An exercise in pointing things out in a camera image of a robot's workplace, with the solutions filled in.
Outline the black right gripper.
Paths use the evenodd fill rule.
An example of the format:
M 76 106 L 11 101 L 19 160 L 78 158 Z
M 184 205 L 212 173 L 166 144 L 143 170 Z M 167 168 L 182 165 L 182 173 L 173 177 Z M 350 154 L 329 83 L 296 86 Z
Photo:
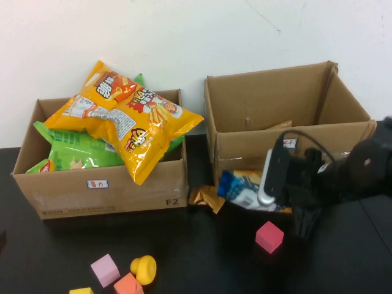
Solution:
M 308 239 L 322 212 L 335 205 L 333 184 L 322 173 L 336 160 L 325 160 L 319 149 L 306 149 L 303 157 L 291 157 L 283 187 L 283 204 L 293 208 L 296 236 Z

